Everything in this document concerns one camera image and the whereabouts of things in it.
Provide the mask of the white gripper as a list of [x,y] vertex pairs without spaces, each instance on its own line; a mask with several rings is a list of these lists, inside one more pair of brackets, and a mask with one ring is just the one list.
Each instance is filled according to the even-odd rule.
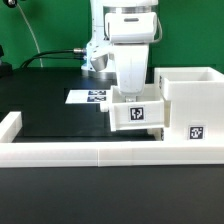
[[136,98],[144,90],[149,44],[154,41],[156,27],[155,12],[105,15],[118,89],[127,98]]

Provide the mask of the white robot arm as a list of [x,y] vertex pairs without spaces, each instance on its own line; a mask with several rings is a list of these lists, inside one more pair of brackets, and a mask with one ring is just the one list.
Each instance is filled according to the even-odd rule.
[[126,100],[143,92],[149,45],[161,27],[155,7],[159,0],[90,0],[92,37],[81,69],[101,76],[114,73]]

